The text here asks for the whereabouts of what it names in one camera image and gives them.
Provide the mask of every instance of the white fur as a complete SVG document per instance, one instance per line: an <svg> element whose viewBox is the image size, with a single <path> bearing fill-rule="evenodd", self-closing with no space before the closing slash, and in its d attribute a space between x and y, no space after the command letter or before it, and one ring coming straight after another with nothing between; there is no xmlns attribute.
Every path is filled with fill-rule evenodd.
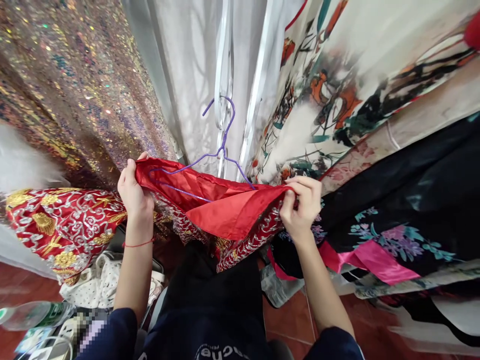
<svg viewBox="0 0 480 360"><path fill-rule="evenodd" d="M46 154L30 147L13 127L0 125L0 193L68 185Z"/></svg>

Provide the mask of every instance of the hand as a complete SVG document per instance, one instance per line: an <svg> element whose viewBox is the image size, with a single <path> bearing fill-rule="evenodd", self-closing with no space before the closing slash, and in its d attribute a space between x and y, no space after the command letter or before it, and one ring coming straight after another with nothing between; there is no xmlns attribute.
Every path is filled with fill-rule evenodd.
<svg viewBox="0 0 480 360"><path fill-rule="evenodd" d="M146 159L148 153L143 152L138 160ZM125 205L128 223L134 222L139 228L154 228L154 199L149 191L142 189L135 179L137 165L133 159L128 159L127 166L118 180L118 193Z"/></svg>
<svg viewBox="0 0 480 360"><path fill-rule="evenodd" d="M322 209L322 183L306 176L295 176L285 181L288 190L280 209L280 217L294 243L313 239L312 223ZM298 210L294 210L295 193L298 194Z"/></svg>

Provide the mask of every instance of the white sheer curtain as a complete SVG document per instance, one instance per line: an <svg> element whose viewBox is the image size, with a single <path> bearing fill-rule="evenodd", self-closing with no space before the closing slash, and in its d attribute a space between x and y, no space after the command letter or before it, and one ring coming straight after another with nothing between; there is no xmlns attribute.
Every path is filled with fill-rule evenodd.
<svg viewBox="0 0 480 360"><path fill-rule="evenodd" d="M227 148L228 156L235 160L240 157L267 2L231 2L230 55L233 58L232 99L236 117L228 134ZM271 61L271 66L277 67L273 73L280 71L285 27L303 2L272 2L276 27L268 36L275 39L265 61L278 58L276 62ZM164 116L188 162L217 150L218 129L213 108L205 117L201 114L214 97L222 4L221 0L123 0ZM265 91L275 96L278 77L269 76L266 82ZM195 169L217 175L218 161L214 158L204 159ZM235 165L228 164L226 178L234 180L236 175Z"/></svg>

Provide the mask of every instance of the navy sleeve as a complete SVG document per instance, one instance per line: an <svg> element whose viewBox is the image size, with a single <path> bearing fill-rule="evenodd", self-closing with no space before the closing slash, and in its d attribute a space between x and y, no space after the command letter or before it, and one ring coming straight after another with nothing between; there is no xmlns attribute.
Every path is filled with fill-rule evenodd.
<svg viewBox="0 0 480 360"><path fill-rule="evenodd" d="M304 360L363 360L354 337L338 327L323 330Z"/></svg>
<svg viewBox="0 0 480 360"><path fill-rule="evenodd" d="M108 322L76 360L132 360L137 318L130 308L114 310Z"/></svg>

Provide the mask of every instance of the red embroidered garment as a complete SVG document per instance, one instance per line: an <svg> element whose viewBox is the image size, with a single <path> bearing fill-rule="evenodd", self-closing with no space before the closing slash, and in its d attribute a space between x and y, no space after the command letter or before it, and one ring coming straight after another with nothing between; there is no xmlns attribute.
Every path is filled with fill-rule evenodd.
<svg viewBox="0 0 480 360"><path fill-rule="evenodd" d="M233 267L283 229L279 209L285 186L229 181L187 168L178 162L148 158L136 162L136 180L156 195L173 219L184 243L215 241L217 271ZM210 200L207 202L161 183Z"/></svg>
<svg viewBox="0 0 480 360"><path fill-rule="evenodd" d="M22 190L6 199L18 239L69 285L108 246L127 218L120 197L105 190Z"/></svg>

